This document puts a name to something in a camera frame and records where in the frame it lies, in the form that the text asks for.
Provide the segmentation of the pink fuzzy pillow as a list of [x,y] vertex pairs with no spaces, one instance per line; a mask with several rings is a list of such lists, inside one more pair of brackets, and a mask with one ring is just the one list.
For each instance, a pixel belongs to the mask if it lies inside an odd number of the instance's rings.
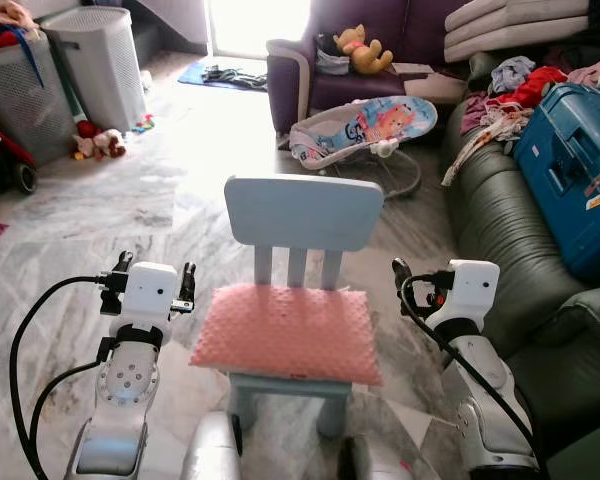
[[280,285],[216,289],[192,366],[379,387],[367,293]]

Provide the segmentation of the dark green leather sofa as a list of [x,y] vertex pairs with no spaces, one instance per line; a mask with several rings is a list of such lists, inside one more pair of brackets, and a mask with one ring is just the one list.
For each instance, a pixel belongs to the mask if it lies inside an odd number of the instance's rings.
[[489,143],[445,188],[460,259],[495,262],[484,334],[512,370],[551,480],[600,480],[600,284],[565,268],[518,164]]

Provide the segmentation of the light blue child chair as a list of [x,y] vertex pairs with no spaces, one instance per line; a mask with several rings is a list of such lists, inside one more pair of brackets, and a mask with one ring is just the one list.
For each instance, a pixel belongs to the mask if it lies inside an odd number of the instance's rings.
[[[232,175],[224,183],[224,201],[233,238],[254,248],[255,283],[272,283],[272,253],[288,250],[288,287],[305,284],[306,256],[323,252],[320,288],[335,291],[344,255],[367,247],[384,202],[382,188],[368,180],[324,175]],[[312,397],[322,402],[315,421],[326,438],[345,431],[349,381],[271,378],[230,374],[228,412],[241,428],[256,420],[256,397]]]

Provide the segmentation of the small plush toy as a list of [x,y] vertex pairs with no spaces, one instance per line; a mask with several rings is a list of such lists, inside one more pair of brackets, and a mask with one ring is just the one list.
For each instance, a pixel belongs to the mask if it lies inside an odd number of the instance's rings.
[[125,136],[117,129],[103,131],[88,120],[76,123],[76,134],[73,142],[76,143],[72,157],[75,160],[94,159],[103,160],[107,157],[121,157],[126,155],[127,145]]

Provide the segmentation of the cartoon print baby bouncer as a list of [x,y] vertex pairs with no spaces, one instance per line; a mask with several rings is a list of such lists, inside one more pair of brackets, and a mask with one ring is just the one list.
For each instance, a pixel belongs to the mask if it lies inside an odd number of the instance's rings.
[[433,102],[416,96],[355,100],[292,125],[286,147],[304,168],[324,175],[358,161],[377,164],[386,175],[384,196],[413,195],[423,180],[422,166],[401,150],[438,123]]

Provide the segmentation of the white patterned cloth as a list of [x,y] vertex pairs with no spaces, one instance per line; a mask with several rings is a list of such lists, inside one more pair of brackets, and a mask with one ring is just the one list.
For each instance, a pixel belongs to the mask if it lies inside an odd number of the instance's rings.
[[482,128],[479,128],[477,136],[470,138],[459,154],[455,157],[454,163],[448,166],[445,174],[442,175],[441,184],[443,187],[451,186],[452,182],[463,169],[466,160],[477,152],[478,148],[486,146],[493,141],[509,141],[518,137],[521,131],[530,120],[533,110],[521,108],[521,106],[506,102],[506,104],[497,104],[495,108],[487,108],[483,115],[483,122],[487,122]]

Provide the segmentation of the black stroller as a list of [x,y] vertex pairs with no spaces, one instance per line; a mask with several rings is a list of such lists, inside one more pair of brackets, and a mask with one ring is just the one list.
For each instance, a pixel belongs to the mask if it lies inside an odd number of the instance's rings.
[[34,157],[0,128],[0,193],[18,189],[32,195],[38,188]]

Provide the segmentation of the silver left robot leg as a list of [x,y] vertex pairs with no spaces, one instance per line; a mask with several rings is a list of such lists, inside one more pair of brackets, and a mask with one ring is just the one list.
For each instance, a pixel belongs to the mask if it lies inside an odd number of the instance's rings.
[[239,419],[223,410],[201,417],[184,457],[180,480],[241,480]]

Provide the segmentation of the silver robot leg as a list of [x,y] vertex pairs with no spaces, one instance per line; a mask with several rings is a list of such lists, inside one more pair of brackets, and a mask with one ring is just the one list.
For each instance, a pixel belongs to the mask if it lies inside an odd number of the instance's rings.
[[346,436],[337,462],[337,480],[414,480],[414,472],[391,445],[372,435]]
[[239,419],[223,410],[201,417],[184,457],[180,480],[241,480]]

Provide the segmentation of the blue hard suitcase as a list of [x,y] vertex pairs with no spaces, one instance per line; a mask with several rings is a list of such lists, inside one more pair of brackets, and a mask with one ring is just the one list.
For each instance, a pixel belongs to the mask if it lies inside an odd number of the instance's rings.
[[600,90],[575,83],[550,88],[512,156],[566,269],[600,285]]

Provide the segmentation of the silver right robot leg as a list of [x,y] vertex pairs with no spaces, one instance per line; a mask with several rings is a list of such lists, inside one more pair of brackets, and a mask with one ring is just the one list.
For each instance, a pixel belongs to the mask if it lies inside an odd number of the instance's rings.
[[414,472],[391,445],[372,435],[346,436],[337,462],[337,480],[414,480]]

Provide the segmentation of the blue floor mat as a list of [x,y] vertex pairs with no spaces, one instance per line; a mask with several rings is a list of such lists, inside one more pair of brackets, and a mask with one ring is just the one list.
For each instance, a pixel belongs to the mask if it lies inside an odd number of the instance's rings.
[[267,79],[267,73],[253,73],[242,67],[221,67],[221,65],[199,61],[190,65],[178,78],[178,82],[195,84],[195,86],[265,92]]

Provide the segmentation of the yellow teddy bear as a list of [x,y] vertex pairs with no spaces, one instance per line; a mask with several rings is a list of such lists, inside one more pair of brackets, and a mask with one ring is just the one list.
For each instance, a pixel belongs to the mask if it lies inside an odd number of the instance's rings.
[[376,76],[392,65],[393,52],[384,49],[376,38],[368,38],[363,24],[338,33],[335,44],[342,54],[349,56],[350,68],[361,76]]

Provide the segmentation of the grey blue garment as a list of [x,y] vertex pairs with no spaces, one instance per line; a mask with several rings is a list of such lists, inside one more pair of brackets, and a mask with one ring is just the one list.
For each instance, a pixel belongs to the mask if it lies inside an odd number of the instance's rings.
[[489,93],[502,95],[502,93],[515,91],[521,84],[527,82],[529,74],[534,69],[536,69],[536,63],[527,56],[515,56],[515,58],[501,61],[491,72]]

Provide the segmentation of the pink plush toy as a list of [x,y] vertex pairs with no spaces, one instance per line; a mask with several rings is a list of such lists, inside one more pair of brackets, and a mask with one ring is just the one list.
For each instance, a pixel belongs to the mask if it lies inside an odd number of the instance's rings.
[[24,5],[16,3],[15,0],[4,0],[0,3],[0,38],[16,40],[38,31],[38,23]]

